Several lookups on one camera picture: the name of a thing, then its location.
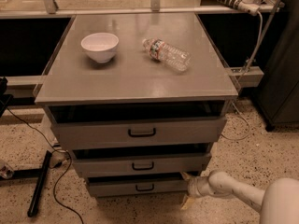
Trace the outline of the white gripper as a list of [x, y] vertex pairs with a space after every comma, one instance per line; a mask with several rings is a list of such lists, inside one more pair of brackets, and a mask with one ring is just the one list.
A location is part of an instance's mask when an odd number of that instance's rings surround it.
[[212, 196], [215, 190], [210, 186], [207, 176], [192, 176], [186, 172], [180, 173], [188, 183], [188, 194], [185, 194], [181, 204], [182, 210], [187, 210], [195, 202], [194, 198]]

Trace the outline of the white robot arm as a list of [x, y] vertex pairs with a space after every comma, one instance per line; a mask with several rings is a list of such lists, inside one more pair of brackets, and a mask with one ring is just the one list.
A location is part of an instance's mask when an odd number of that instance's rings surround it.
[[259, 224], [299, 224], [299, 181], [280, 178], [266, 190], [240, 182], [223, 171], [208, 176], [180, 173], [187, 182], [187, 193], [181, 208], [187, 209], [196, 199], [236, 197], [259, 213]]

